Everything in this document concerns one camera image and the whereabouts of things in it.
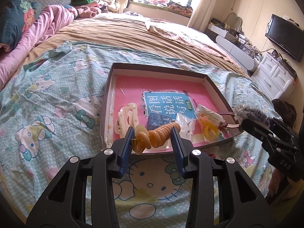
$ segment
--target drawer handle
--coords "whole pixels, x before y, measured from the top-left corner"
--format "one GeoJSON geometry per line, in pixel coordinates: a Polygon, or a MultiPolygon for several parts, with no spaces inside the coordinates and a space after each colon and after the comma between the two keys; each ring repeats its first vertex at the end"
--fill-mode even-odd
{"type": "Polygon", "coordinates": [[[279,75],[279,77],[280,77],[280,78],[281,78],[281,80],[282,80],[282,81],[284,81],[284,83],[285,83],[285,80],[284,80],[284,79],[281,77],[281,75],[279,75]]]}
{"type": "Polygon", "coordinates": [[[272,66],[271,66],[268,62],[266,62],[266,64],[267,64],[270,68],[272,68],[272,66]]]}
{"type": "Polygon", "coordinates": [[[271,84],[264,78],[264,81],[271,87],[271,84]]]}

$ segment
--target flat screen tv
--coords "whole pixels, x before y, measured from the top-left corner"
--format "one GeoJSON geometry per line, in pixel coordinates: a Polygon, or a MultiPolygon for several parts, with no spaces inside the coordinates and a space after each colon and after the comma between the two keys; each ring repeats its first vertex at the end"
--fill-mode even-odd
{"type": "Polygon", "coordinates": [[[304,32],[287,20],[272,15],[265,36],[298,62],[304,54],[304,32]]]}

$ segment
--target silver screw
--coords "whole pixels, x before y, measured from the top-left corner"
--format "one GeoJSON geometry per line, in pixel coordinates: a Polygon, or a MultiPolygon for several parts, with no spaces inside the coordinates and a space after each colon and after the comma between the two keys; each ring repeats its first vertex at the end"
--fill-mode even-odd
{"type": "Polygon", "coordinates": [[[113,150],[112,149],[106,149],[106,150],[103,151],[103,153],[105,155],[111,155],[113,153],[113,150]]]}
{"type": "Polygon", "coordinates": [[[76,157],[76,156],[70,158],[71,163],[76,163],[77,161],[78,161],[78,157],[76,157]]]}
{"type": "Polygon", "coordinates": [[[231,158],[231,157],[227,158],[226,161],[227,161],[229,164],[234,164],[234,162],[235,162],[234,158],[231,158]]]}
{"type": "Polygon", "coordinates": [[[198,155],[201,155],[201,151],[200,150],[198,150],[198,149],[194,149],[194,150],[192,150],[192,154],[194,154],[194,155],[196,155],[196,156],[198,156],[198,155]]]}

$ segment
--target brown fuzzy object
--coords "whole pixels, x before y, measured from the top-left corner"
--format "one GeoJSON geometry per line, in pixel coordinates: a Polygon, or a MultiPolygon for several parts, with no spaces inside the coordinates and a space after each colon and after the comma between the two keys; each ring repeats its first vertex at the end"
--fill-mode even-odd
{"type": "Polygon", "coordinates": [[[293,128],[297,118],[294,106],[280,99],[274,99],[272,103],[275,111],[282,117],[283,122],[293,128]]]}

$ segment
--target light blue blanket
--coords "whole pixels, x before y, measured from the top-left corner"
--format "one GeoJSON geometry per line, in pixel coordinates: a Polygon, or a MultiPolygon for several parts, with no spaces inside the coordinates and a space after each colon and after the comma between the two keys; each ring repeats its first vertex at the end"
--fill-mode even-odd
{"type": "MultiPolygon", "coordinates": [[[[232,108],[246,103],[279,117],[244,76],[141,51],[66,42],[25,65],[0,92],[0,191],[24,215],[71,156],[88,158],[100,152],[100,107],[113,62],[204,73],[232,108]]],[[[207,151],[221,159],[234,157],[267,193],[273,168],[260,141],[244,132],[232,143],[207,151]]],[[[174,158],[132,156],[131,162],[124,178],[113,184],[121,227],[185,227],[192,181],[178,174],[174,158]]],[[[87,200],[90,203],[90,184],[87,200]]]]}

